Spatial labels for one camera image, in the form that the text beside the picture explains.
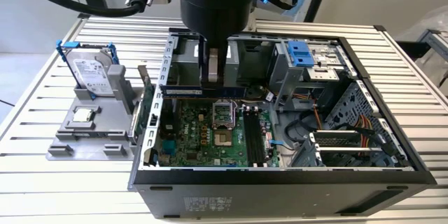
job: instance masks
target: aluminum workbench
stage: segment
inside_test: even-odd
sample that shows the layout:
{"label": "aluminum workbench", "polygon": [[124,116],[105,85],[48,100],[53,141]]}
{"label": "aluminum workbench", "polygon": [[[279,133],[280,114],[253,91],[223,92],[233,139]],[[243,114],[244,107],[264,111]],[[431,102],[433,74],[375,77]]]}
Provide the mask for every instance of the aluminum workbench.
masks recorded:
{"label": "aluminum workbench", "polygon": [[[64,40],[113,41],[127,78],[152,82],[177,19],[80,18]],[[387,32],[373,26],[257,21],[263,33],[347,38],[439,186],[369,217],[191,220],[189,222],[448,223],[448,100]],[[45,153],[75,97],[75,79],[56,52],[0,126],[0,223],[151,223],[139,193],[128,192],[132,162],[47,161]]]}

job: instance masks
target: motherboard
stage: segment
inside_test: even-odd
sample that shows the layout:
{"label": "motherboard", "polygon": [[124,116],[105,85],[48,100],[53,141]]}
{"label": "motherboard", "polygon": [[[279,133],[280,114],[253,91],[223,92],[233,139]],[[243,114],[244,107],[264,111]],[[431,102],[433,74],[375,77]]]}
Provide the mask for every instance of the motherboard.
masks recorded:
{"label": "motherboard", "polygon": [[[279,166],[276,150],[268,144],[273,133],[267,111],[220,100],[209,106],[181,104],[179,114],[179,133],[163,141],[161,166]],[[253,153],[260,158],[256,164]]]}

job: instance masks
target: sticker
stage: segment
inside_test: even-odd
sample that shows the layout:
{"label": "sticker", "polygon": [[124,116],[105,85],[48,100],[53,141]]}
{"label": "sticker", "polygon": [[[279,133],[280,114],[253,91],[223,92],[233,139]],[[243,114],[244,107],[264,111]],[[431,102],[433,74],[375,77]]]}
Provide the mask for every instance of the sticker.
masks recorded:
{"label": "sticker", "polygon": [[[197,58],[197,48],[199,45],[195,46],[195,57]],[[232,58],[232,54],[231,54],[231,46],[227,48],[227,58],[231,59]]]}
{"label": "sticker", "polygon": [[327,61],[327,58],[323,57],[323,56],[316,56],[316,60],[317,60],[317,61]]}
{"label": "sticker", "polygon": [[232,197],[184,197],[184,203],[189,212],[228,211]]}
{"label": "sticker", "polygon": [[203,94],[203,90],[167,89],[167,94]]}
{"label": "sticker", "polygon": [[91,136],[88,133],[73,133],[73,136]]}
{"label": "sticker", "polygon": [[96,95],[112,95],[113,92],[101,63],[96,60],[84,59],[76,59],[73,63],[85,88]]}
{"label": "sticker", "polygon": [[273,93],[269,92],[269,94],[265,96],[265,100],[271,102],[272,98],[273,98]]}

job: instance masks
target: gray floor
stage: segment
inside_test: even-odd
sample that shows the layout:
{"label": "gray floor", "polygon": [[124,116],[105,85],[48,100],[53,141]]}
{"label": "gray floor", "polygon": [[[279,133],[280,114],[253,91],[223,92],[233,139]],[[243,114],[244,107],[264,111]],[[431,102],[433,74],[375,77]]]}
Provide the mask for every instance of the gray floor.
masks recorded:
{"label": "gray floor", "polygon": [[[15,104],[51,54],[0,54],[0,99]],[[12,107],[0,103],[0,123]]]}

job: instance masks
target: blue latch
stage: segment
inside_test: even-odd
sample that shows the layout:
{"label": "blue latch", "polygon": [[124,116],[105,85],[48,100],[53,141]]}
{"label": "blue latch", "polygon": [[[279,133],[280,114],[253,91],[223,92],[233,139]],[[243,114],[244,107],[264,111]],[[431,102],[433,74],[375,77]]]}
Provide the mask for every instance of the blue latch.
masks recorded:
{"label": "blue latch", "polygon": [[308,45],[304,41],[288,41],[288,53],[293,59],[296,67],[315,66],[315,60],[309,53]]}

